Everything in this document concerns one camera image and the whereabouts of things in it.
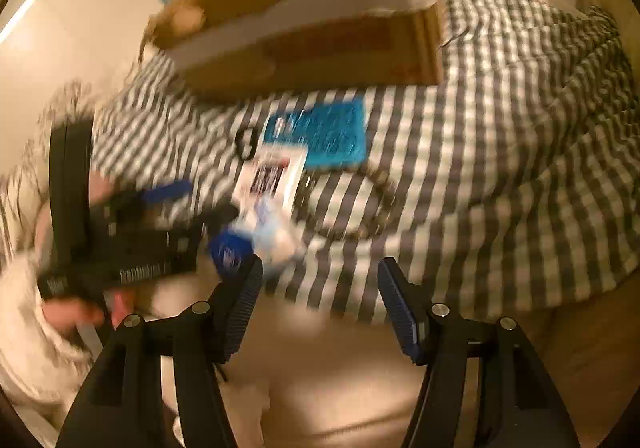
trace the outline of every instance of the blue rectangular package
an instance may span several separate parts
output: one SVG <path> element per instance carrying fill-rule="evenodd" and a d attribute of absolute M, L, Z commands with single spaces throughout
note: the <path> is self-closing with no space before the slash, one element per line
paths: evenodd
<path fill-rule="evenodd" d="M 306 145 L 305 168 L 362 163 L 367 157 L 363 100 L 276 112 L 267 120 L 264 142 Z"/>

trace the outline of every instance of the blue bottle cap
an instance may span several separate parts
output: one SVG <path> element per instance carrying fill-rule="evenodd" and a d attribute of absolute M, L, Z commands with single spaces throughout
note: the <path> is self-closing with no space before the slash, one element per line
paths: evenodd
<path fill-rule="evenodd" d="M 254 245 L 249 239 L 226 229 L 209 241 L 207 250 L 218 274 L 226 279 L 238 272 L 242 259 L 254 253 Z"/>

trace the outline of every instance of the white wall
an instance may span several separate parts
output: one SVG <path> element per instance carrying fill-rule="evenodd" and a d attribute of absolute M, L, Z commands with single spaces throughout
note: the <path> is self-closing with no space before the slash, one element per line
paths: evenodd
<path fill-rule="evenodd" d="M 104 79 L 137 55 L 159 0 L 37 0 L 0 43 L 0 173 L 20 158 L 38 114 L 68 80 Z"/>

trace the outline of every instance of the black and white checkered fabric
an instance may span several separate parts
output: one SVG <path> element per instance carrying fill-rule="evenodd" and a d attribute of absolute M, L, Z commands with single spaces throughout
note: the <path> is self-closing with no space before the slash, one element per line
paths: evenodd
<path fill-rule="evenodd" d="M 192 179 L 194 195 L 168 209 L 185 218 L 230 194 L 241 125 L 261 125 L 276 108 L 363 96 L 369 161 L 398 183 L 399 224 L 359 243 L 305 231 L 305 262 L 268 292 L 377 320 L 376 266 L 386 256 L 469 316 L 612 289 L 640 252 L 640 113 L 612 20 L 537 0 L 443 2 L 437 88 L 284 93 L 211 108 L 170 86 L 172 63 L 159 55 L 97 123 L 94 167 L 138 186 Z M 346 175 L 316 187 L 312 203 L 340 226 L 377 208 L 369 182 Z"/>

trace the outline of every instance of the cardboard box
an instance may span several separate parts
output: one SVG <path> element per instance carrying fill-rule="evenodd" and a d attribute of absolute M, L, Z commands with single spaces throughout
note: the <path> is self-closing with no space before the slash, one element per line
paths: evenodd
<path fill-rule="evenodd" d="M 441 81 L 437 0 L 172 0 L 145 39 L 212 102 Z"/>

